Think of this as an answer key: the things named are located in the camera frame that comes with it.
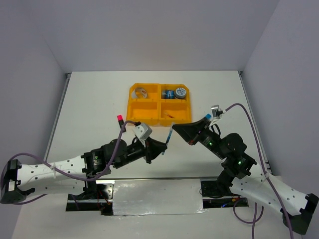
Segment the blue pen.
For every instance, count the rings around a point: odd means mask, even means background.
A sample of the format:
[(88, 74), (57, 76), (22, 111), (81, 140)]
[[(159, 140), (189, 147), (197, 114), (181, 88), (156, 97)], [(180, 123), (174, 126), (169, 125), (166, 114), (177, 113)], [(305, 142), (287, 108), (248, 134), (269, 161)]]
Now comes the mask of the blue pen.
[(166, 149), (161, 153), (162, 155), (165, 154), (165, 151), (168, 149), (168, 144), (169, 144), (169, 141), (170, 141), (170, 138), (172, 136), (172, 132), (173, 132), (173, 126), (174, 126), (175, 122), (172, 122), (171, 123), (171, 126), (169, 128), (169, 133), (168, 133), (168, 136), (167, 136), (167, 139), (166, 139), (166, 142), (165, 142), (165, 145), (166, 145)]

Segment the blue cap black highlighter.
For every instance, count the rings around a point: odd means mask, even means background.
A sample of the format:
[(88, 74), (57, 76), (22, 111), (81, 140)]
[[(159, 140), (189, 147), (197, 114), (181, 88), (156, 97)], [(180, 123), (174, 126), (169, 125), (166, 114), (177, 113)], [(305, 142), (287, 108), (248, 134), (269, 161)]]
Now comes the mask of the blue cap black highlighter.
[(204, 120), (205, 122), (211, 122), (211, 115), (210, 115), (210, 114), (207, 114), (207, 115), (203, 118), (203, 120)]

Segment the pink cap black highlighter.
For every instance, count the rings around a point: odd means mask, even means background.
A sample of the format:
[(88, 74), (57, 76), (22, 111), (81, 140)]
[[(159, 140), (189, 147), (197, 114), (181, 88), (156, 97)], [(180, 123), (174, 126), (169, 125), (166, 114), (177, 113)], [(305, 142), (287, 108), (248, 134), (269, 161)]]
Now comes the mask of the pink cap black highlighter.
[(118, 124), (119, 124), (120, 128), (123, 130), (123, 132), (126, 132), (126, 128), (124, 126), (125, 122), (123, 120), (123, 116), (117, 115), (117, 120), (118, 120)]

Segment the silver clear tape roll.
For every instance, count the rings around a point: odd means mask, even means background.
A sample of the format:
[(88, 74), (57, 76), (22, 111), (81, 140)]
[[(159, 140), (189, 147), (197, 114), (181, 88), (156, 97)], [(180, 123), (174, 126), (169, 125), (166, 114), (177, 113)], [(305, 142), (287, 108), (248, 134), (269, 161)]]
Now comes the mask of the silver clear tape roll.
[(131, 93), (132, 99), (147, 99), (148, 93), (143, 87), (136, 87)]

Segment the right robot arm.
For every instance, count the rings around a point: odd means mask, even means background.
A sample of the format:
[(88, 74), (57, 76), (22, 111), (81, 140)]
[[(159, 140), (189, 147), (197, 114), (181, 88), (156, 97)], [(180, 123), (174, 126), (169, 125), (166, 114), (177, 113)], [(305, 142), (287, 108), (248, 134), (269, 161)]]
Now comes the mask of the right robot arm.
[(175, 124), (173, 130), (189, 145), (202, 144), (222, 160), (222, 172), (217, 177), (217, 191), (243, 196), (271, 208), (281, 215), (286, 227), (305, 235), (319, 202), (314, 194), (304, 194), (288, 186), (274, 175), (263, 172), (261, 165), (245, 153), (247, 148), (237, 133), (221, 137), (210, 129), (210, 120)]

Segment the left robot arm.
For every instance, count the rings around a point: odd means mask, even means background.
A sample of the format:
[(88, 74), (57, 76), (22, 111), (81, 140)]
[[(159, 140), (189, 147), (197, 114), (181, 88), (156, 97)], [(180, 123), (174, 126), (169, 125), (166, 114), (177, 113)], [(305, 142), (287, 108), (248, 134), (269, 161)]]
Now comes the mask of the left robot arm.
[(38, 164), (22, 164), (17, 156), (12, 157), (4, 167), (0, 178), (0, 202), (2, 204), (26, 204), (28, 196), (35, 198), (47, 194), (82, 194), (91, 199), (96, 196), (96, 181), (143, 158), (150, 164), (167, 149), (165, 143), (150, 137), (144, 143), (134, 138), (128, 145), (124, 140), (93, 149), (83, 155), (53, 163), (38, 159)]

